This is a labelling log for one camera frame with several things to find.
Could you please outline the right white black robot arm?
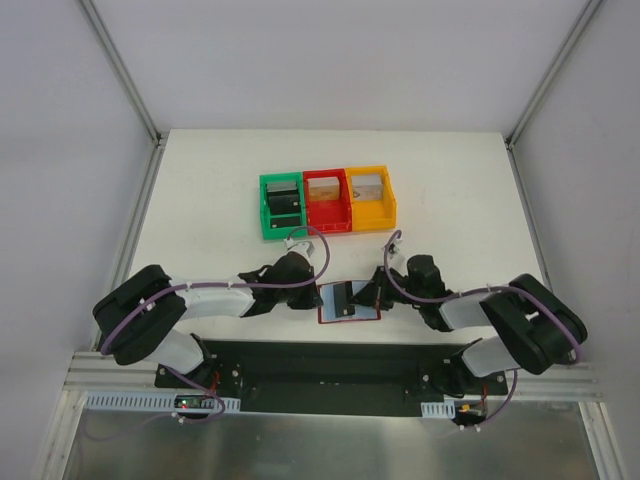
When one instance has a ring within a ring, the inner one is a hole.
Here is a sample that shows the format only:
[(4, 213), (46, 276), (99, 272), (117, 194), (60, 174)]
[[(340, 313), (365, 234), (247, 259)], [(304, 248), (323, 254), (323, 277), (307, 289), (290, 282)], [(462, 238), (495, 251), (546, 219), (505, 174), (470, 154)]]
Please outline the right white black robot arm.
[(556, 364), (577, 361), (571, 354), (588, 338), (584, 322), (530, 274), (507, 285), (474, 293), (454, 293), (430, 255), (414, 255), (406, 274), (384, 264), (353, 295), (356, 304), (388, 311), (401, 303), (417, 310), (433, 330), (451, 333), (491, 327), (496, 335), (475, 340), (441, 360), (428, 383), (461, 398), (481, 388), (486, 377), (508, 370), (540, 375)]

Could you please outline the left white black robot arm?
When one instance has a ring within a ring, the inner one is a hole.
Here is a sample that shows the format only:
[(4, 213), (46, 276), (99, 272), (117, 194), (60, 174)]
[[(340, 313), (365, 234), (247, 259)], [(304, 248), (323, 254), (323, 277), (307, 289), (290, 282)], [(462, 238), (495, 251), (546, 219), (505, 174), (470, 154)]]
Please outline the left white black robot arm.
[(227, 281), (178, 282), (161, 266), (148, 265), (93, 307), (104, 337), (103, 355), (119, 365), (143, 360), (176, 371), (188, 388), (204, 387), (211, 377), (211, 355), (178, 322), (203, 317), (248, 318), (285, 304), (292, 310), (320, 306), (308, 242), (290, 248), (274, 264), (239, 273)]

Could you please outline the red leather card holder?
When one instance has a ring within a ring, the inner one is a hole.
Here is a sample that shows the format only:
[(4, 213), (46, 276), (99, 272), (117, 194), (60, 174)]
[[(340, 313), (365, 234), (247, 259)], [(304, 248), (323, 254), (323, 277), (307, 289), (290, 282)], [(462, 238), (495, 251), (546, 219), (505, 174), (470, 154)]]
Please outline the red leather card holder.
[(380, 320), (379, 310), (357, 304), (355, 301), (355, 294), (366, 284), (365, 280), (349, 280), (319, 285), (318, 293), (322, 305), (318, 308), (318, 323), (328, 325)]

